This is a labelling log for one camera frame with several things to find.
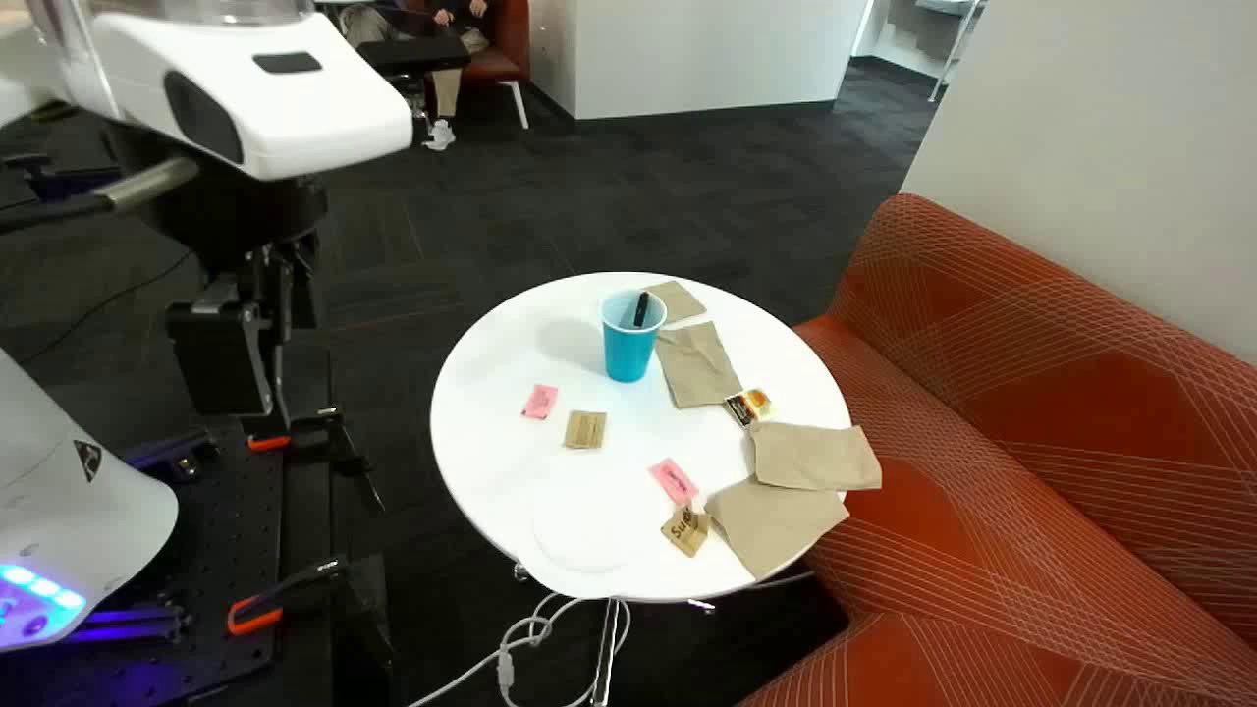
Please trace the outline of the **brown paper napkin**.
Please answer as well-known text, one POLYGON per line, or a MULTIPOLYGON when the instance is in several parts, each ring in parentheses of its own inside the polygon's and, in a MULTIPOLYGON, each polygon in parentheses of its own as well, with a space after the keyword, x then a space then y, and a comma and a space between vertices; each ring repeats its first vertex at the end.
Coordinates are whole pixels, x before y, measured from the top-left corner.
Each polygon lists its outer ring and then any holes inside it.
POLYGON ((674 325, 683 320, 690 320, 696 316, 703 316, 708 312, 705 304, 696 299, 696 296, 691 294, 679 281, 667 281, 659 283, 659 286, 650 286, 646 292, 654 294, 656 299, 662 301, 666 308, 666 317, 664 325, 674 325))
POLYGON ((722 406, 744 389, 713 322, 661 331, 655 348, 675 408, 722 406))
POLYGON ((848 520, 843 497, 836 491, 793 489, 755 478, 714 493, 705 509, 755 580, 794 564, 825 533, 848 520))
POLYGON ((750 426, 759 482, 789 489, 880 489, 882 469, 862 426, 759 421, 750 426))

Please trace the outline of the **yellow black sauce packet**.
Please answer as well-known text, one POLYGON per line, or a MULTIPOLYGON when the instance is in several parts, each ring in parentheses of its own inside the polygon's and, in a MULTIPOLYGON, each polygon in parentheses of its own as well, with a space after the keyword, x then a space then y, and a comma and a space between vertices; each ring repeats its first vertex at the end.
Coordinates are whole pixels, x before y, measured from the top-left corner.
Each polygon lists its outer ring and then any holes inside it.
POLYGON ((769 420, 773 413, 771 398, 758 387, 727 398, 723 406, 728 409, 728 413, 732 413, 733 419, 742 429, 749 429, 759 421, 769 420))

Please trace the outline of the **blue plastic cup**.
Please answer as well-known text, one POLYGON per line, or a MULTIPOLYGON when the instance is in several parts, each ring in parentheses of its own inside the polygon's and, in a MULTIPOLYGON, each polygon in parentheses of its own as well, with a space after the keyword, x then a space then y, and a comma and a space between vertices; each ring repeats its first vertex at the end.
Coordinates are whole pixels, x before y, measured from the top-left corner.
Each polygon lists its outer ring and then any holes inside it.
POLYGON ((606 374, 617 382, 641 380, 651 361, 659 330, 664 326, 666 308, 651 294, 649 326, 634 330, 634 304, 644 291, 623 291, 610 294, 600 304, 603 332, 603 366, 606 374))

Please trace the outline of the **person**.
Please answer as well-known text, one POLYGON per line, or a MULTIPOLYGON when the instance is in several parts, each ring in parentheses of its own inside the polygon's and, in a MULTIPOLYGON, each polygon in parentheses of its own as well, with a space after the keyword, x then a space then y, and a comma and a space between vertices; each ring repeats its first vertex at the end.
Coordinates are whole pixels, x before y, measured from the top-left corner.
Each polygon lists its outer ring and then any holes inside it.
MULTIPOLYGON (((354 3, 339 13, 343 35, 351 47, 368 42, 414 40, 419 36, 451 35, 463 42, 470 55, 489 48, 490 0, 372 0, 354 3)), ((463 68, 431 73, 436 108, 425 108, 424 99, 412 101, 414 113, 424 116, 427 136, 424 146, 444 151, 458 140, 458 117, 463 68)))

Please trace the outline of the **black orange clamp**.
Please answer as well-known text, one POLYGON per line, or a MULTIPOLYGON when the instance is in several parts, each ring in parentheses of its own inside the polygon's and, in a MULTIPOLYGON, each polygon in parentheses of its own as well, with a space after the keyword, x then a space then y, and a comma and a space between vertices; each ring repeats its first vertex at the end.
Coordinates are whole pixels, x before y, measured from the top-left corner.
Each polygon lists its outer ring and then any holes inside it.
POLYGON ((233 638, 243 638, 277 625, 287 615, 314 611, 322 600, 329 599, 343 585, 346 577, 349 577, 349 560, 344 556, 333 556, 292 572, 270 587, 233 603, 226 613, 226 632, 233 638))
POLYGON ((337 477, 354 483, 360 498, 373 515, 385 515, 387 506, 375 483, 375 464, 354 445, 341 408, 318 408, 316 413, 292 419, 243 421, 249 452, 261 454, 292 449, 298 460, 326 462, 337 477))

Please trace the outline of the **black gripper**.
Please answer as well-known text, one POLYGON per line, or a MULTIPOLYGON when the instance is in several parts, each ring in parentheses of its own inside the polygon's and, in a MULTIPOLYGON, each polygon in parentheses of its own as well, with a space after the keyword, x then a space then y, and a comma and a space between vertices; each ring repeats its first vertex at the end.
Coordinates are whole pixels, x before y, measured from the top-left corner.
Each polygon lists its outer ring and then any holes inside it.
POLYGON ((196 299, 175 301, 165 315, 194 408, 205 416, 289 419, 284 348, 292 328, 321 323, 316 229, 329 210, 327 189, 314 176, 259 181, 138 127, 107 125, 106 135, 126 176, 171 157, 197 167, 189 182, 136 210, 202 267, 220 270, 206 274, 196 299))

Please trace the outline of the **orange patterned sofa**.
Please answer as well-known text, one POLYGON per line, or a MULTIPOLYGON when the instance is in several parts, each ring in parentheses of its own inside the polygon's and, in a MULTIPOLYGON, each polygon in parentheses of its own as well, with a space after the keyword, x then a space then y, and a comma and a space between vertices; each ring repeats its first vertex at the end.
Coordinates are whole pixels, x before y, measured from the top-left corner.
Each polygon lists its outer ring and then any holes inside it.
POLYGON ((797 333, 882 487, 739 707, 1257 707, 1256 366, 906 192, 797 333))

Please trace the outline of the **red chair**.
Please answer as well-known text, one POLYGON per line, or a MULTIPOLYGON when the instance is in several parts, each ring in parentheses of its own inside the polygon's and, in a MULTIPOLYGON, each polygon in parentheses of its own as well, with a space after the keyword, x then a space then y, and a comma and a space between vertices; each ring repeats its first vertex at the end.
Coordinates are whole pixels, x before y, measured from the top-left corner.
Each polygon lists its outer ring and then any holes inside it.
POLYGON ((522 102, 522 86, 529 78, 528 0, 490 0, 491 24, 486 36, 490 45, 479 54, 468 54, 461 65, 463 81, 507 86, 515 99, 522 130, 529 130, 528 113, 522 102))

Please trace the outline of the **black robot stand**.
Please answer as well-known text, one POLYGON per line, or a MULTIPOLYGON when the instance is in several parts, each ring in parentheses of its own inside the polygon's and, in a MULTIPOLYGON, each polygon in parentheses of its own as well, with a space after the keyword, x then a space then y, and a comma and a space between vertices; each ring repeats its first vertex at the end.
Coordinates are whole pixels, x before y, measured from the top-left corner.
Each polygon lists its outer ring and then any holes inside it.
MULTIPOLYGON (((334 364, 288 350, 297 416, 334 364)), ((0 707, 392 707, 383 564, 349 554, 354 483, 238 421, 194 416, 170 370, 69 391, 0 348, 0 707), (314 611, 233 638, 233 603, 333 556, 314 611)))

